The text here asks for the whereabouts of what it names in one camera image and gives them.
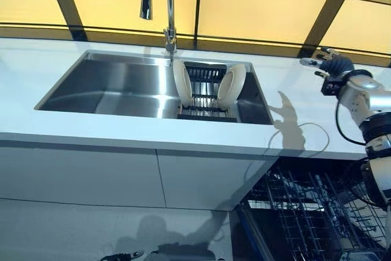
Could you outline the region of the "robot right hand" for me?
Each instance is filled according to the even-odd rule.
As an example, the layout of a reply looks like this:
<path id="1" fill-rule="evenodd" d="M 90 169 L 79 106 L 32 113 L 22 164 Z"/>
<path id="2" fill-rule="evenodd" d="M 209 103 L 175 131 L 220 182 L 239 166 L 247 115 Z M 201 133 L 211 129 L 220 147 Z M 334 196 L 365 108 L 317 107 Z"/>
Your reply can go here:
<path id="1" fill-rule="evenodd" d="M 316 58 L 303 57 L 299 60 L 301 65 L 318 68 L 332 77 L 342 76 L 346 72 L 354 70 L 354 65 L 351 59 L 342 56 L 337 50 L 328 46 L 322 46 L 322 54 L 318 54 Z"/>

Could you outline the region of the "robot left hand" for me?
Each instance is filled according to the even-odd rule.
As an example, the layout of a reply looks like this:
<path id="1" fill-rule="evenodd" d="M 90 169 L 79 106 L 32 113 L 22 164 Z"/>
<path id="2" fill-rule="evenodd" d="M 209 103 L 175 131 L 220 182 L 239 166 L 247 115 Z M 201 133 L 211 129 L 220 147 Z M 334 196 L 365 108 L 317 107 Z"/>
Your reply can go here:
<path id="1" fill-rule="evenodd" d="M 107 255 L 101 258 L 101 261 L 132 261 L 134 259 L 140 258 L 144 255 L 144 251 L 134 251 L 131 253 L 117 253 L 113 255 Z"/>

